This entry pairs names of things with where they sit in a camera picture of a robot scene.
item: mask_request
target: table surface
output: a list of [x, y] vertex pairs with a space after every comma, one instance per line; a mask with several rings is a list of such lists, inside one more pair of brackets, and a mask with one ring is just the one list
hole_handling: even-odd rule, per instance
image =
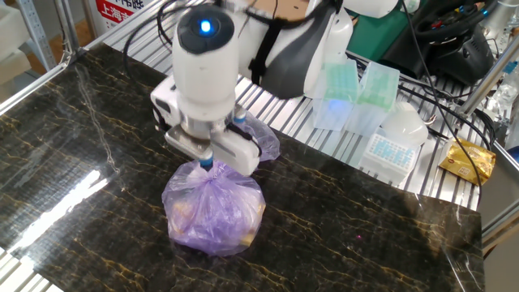
[[[197, 4], [202, 1], [203, 0], [191, 0], [189, 3]], [[96, 43], [104, 42], [114, 49], [122, 51], [127, 37], [132, 30], [142, 23], [142, 21], [154, 15], [159, 7], [160, 2], [153, 2], [145, 7], [139, 14], [123, 22], [116, 30], [97, 40]], [[171, 32], [174, 21], [168, 19], [164, 21], [164, 24], [166, 31]], [[159, 39], [154, 22], [144, 27], [144, 29], [136, 35], [134, 43], [132, 47], [130, 47], [129, 55], [159, 72], [167, 75], [172, 74], [171, 53], [169, 48], [163, 46]], [[427, 96], [431, 99], [433, 98], [427, 95], [418, 85], [406, 82], [401, 82], [401, 85], [412, 92]], [[451, 81], [445, 81], [444, 79], [439, 79], [436, 82], [436, 87], [450, 92], [453, 95], [467, 93], [472, 89], [465, 88], [460, 84], [454, 84]], [[315, 129], [313, 126], [314, 117], [310, 98], [300, 97], [293, 100], [280, 101], [269, 92], [252, 84], [248, 79], [239, 80], [236, 87], [236, 96], [239, 104], [249, 110], [258, 119], [267, 123], [270, 127], [294, 137], [296, 140], [329, 156], [335, 157], [339, 161], [345, 162], [353, 167], [358, 167], [369, 137], [363, 137], [349, 133], [348, 131]], [[397, 101], [407, 101], [411, 103], [424, 120], [428, 120], [430, 116], [435, 114], [439, 118], [435, 124], [432, 125], [432, 128], [446, 136], [450, 136], [448, 128], [440, 118], [437, 107], [402, 90], [398, 91]], [[474, 117], [469, 118], [469, 120], [474, 122], [481, 132], [486, 134], [482, 122]], [[475, 144], [484, 145], [483, 141], [468, 127], [463, 127], [461, 131], [458, 132], [458, 136]], [[446, 143], [446, 140], [436, 139], [430, 135], [427, 142], [420, 149], [420, 156], [414, 171], [411, 172], [405, 181], [397, 185], [378, 178], [376, 172], [361, 170], [384, 183], [402, 190], [446, 200], [475, 210], [478, 204], [479, 188], [437, 167], [441, 162], [440, 154]]]
[[0, 247], [65, 291], [480, 291], [480, 216], [278, 133], [251, 247], [172, 244], [161, 192], [190, 159], [154, 130], [164, 76], [101, 45], [0, 116]]

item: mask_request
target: marble countertop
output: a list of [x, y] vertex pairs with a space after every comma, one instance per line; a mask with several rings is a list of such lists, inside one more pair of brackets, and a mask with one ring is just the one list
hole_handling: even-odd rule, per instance
[[[65, 291], [483, 291], [481, 219], [279, 134], [251, 247], [171, 243], [161, 193], [190, 159], [104, 45], [0, 116], [0, 247]], [[131, 66], [151, 92], [164, 76]]]

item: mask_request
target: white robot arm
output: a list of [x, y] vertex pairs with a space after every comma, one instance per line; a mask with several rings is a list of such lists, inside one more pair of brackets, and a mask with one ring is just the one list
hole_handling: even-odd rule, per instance
[[345, 10], [320, 4], [299, 25], [278, 28], [237, 6], [196, 6], [174, 28], [173, 75], [152, 93], [155, 118], [167, 142], [200, 161], [223, 161], [250, 175], [259, 163], [257, 141], [234, 126], [245, 110], [235, 104], [238, 73], [281, 99], [308, 94], [324, 56], [345, 58], [353, 24]]

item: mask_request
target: black equipment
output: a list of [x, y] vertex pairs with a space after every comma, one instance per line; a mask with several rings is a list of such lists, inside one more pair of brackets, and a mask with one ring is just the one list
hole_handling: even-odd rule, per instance
[[488, 0], [478, 9], [474, 1], [429, 0], [414, 14], [413, 27], [402, 32], [380, 63], [421, 79], [424, 67], [411, 35], [410, 29], [414, 29], [432, 74], [474, 85], [495, 61], [478, 23], [496, 5], [496, 0]]

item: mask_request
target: plastic bag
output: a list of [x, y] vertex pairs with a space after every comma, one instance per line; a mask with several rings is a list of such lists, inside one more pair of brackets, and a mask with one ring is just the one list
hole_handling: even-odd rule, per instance
[[258, 140], [261, 147], [259, 161], [276, 160], [280, 155], [280, 144], [272, 129], [247, 111], [245, 122], [236, 123], [240, 129]]
[[181, 165], [162, 193], [169, 237], [215, 256], [247, 249], [265, 210], [260, 186], [220, 161]]

